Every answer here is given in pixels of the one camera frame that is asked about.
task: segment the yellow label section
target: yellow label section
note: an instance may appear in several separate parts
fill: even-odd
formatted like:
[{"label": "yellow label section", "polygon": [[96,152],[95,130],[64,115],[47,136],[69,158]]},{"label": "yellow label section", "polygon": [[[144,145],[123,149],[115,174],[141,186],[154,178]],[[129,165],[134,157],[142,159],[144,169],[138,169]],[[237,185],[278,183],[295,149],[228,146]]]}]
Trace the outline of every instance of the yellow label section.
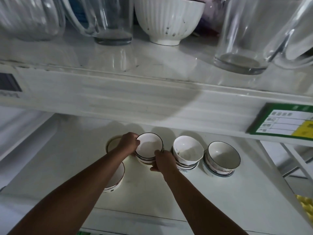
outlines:
[{"label": "yellow label section", "polygon": [[292,134],[292,136],[313,138],[313,121],[304,121]]}]

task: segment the person's right arm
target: person's right arm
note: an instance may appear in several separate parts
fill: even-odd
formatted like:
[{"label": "person's right arm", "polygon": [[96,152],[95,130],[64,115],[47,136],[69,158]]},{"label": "person's right arm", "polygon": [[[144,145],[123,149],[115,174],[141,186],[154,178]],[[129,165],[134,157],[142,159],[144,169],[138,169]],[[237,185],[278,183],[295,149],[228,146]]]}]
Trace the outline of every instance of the person's right arm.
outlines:
[{"label": "person's right arm", "polygon": [[156,164],[151,171],[160,171],[195,235],[247,235],[234,221],[205,198],[176,167],[169,151],[155,151]]}]

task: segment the hand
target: hand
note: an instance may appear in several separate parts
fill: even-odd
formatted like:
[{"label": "hand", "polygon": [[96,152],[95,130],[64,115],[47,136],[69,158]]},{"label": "hand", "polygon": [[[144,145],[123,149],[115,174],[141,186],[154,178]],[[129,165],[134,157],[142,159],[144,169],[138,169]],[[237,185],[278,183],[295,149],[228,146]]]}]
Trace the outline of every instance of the hand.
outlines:
[{"label": "hand", "polygon": [[153,167],[150,168],[151,171],[159,171],[164,176],[167,172],[178,170],[176,160],[171,152],[164,151],[161,153],[159,150],[156,150],[154,155],[156,156],[156,162]]},{"label": "hand", "polygon": [[122,150],[127,156],[132,154],[140,144],[138,134],[128,132],[122,136],[116,148]]}]

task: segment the mug handle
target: mug handle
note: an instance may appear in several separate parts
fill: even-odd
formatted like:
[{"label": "mug handle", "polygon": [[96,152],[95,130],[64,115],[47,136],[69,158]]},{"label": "mug handle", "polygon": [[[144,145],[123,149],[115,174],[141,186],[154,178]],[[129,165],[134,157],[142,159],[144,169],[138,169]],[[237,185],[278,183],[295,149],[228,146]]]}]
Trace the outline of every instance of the mug handle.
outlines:
[{"label": "mug handle", "polygon": [[284,42],[280,45],[279,49],[277,50],[277,54],[274,55],[273,63],[281,68],[285,69],[296,69],[301,67],[307,67],[313,64],[313,56],[309,56],[306,58],[297,57],[296,59],[289,60],[286,57],[286,50],[291,39],[292,34],[295,32],[296,27],[300,23],[301,19],[303,18],[304,14],[313,8],[313,0],[303,0],[303,3],[298,8],[290,26],[290,30],[288,31]]},{"label": "mug handle", "polygon": [[93,34],[96,32],[96,27],[95,27],[95,19],[96,16],[92,16],[94,14],[92,6],[90,5],[89,1],[87,0],[81,0],[83,9],[85,11],[85,15],[88,21],[88,28],[85,28],[82,26],[82,24],[78,21],[76,15],[74,14],[72,7],[69,3],[69,0],[62,0],[63,7],[65,10],[66,17],[71,21],[73,26],[82,34],[85,36],[93,36]]}]

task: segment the forearm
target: forearm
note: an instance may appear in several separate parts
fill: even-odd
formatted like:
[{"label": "forearm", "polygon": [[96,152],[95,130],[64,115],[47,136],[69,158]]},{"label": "forearm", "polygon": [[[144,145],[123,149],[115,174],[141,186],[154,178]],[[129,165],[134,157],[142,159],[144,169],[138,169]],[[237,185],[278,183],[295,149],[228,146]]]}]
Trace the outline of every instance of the forearm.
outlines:
[{"label": "forearm", "polygon": [[9,233],[75,234],[125,158],[114,149],[41,200]]},{"label": "forearm", "polygon": [[195,235],[208,233],[247,235],[178,170],[166,172],[164,179]]}]

